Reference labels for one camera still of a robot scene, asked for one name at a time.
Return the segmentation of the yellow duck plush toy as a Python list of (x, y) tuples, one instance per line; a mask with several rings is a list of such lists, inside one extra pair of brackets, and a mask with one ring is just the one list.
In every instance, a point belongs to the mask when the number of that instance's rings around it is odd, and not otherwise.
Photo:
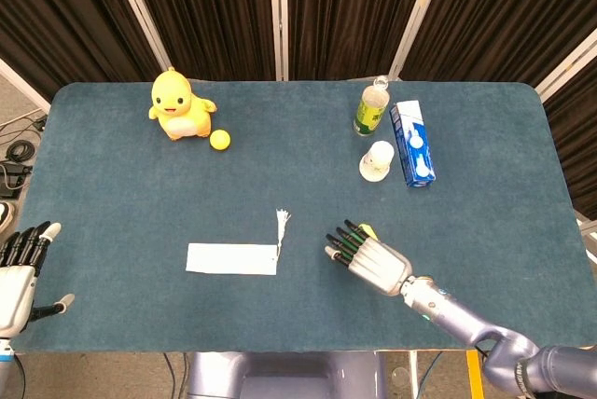
[(172, 141), (210, 135), (211, 114), (217, 111), (216, 104), (195, 95), (189, 80), (173, 67), (154, 80), (151, 101), (148, 118), (157, 120)]

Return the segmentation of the blue felt table cover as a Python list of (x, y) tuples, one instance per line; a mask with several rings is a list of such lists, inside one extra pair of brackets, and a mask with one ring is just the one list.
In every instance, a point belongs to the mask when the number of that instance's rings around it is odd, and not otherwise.
[[(230, 147), (170, 140), (147, 83), (55, 95), (20, 227), (58, 222), (35, 301), (74, 294), (14, 343), (33, 351), (333, 351), (452, 348), (398, 297), (325, 253), (345, 219), (371, 225), (479, 315), (538, 345), (597, 343), (597, 285), (545, 110), (521, 83), (397, 82), (418, 100), (436, 172), (409, 187), (358, 170), (360, 82), (212, 82)], [(275, 276), (186, 271), (190, 243), (277, 242)]]

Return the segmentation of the purple-grey robot torso base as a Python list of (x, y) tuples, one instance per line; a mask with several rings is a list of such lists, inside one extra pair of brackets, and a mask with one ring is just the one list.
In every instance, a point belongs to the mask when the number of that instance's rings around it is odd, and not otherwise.
[(377, 351), (196, 352), (187, 399), (386, 399)]

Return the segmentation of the dark curtain screen panel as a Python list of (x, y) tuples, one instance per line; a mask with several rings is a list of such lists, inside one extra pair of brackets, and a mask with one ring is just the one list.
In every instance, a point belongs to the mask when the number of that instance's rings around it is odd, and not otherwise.
[(597, 0), (431, 0), (403, 80), (537, 86), (597, 29)]
[(160, 72), (129, 0), (0, 0), (0, 59), (47, 102), (71, 83)]
[(575, 210), (597, 220), (597, 28), (535, 88)]
[(276, 80), (397, 80), (431, 1), (271, 0)]
[(144, 0), (172, 67), (194, 79), (276, 77), (271, 0)]

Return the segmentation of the white paper bookmark with tassel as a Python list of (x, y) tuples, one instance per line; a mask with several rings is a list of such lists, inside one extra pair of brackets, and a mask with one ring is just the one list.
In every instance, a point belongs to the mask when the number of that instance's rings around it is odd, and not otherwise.
[(216, 275), (275, 276), (286, 224), (290, 218), (289, 211), (276, 211), (275, 244), (190, 243), (187, 247), (186, 271)]

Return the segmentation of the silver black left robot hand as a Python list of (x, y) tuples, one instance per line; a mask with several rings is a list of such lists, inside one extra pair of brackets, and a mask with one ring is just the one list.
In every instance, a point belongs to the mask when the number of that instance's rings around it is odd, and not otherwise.
[(75, 301), (67, 294), (49, 306), (34, 306), (41, 269), (61, 230), (60, 223), (46, 221), (13, 232), (0, 246), (0, 340), (17, 337), (28, 323), (65, 314)]

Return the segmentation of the green label plastic bottle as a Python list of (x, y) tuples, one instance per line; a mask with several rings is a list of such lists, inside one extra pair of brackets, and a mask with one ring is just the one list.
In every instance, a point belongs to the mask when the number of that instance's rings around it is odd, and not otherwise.
[(364, 89), (354, 117), (357, 134), (367, 136), (377, 129), (390, 101), (388, 85), (388, 76), (377, 76)]

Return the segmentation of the white sneaker shoe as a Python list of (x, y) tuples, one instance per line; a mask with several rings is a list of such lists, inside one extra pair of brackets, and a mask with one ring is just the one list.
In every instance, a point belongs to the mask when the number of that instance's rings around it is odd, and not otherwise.
[(0, 235), (11, 229), (15, 214), (16, 208), (13, 203), (0, 201)]

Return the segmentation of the blue white milk carton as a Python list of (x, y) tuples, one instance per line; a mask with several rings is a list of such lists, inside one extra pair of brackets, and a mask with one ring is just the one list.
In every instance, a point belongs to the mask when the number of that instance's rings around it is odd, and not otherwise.
[(406, 185), (431, 185), (436, 175), (419, 101), (394, 103), (390, 118)]

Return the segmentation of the white paper cup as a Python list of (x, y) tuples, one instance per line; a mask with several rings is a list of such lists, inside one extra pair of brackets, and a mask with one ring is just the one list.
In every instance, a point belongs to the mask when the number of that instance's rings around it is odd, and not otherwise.
[(383, 180), (390, 171), (395, 155), (393, 146), (387, 141), (377, 141), (359, 161), (359, 172), (368, 182)]

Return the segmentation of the yellow floor tape strip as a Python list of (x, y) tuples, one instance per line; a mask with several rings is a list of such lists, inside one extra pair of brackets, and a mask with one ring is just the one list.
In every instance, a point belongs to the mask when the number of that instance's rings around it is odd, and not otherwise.
[(484, 399), (479, 352), (477, 350), (469, 350), (465, 353), (465, 356), (471, 399)]

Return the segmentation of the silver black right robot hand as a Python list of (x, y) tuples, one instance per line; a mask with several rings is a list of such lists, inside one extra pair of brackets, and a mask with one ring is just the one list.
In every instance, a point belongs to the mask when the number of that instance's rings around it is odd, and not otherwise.
[(410, 261), (354, 222), (345, 219), (343, 224), (335, 234), (326, 234), (327, 256), (385, 295), (399, 296), (412, 275)]

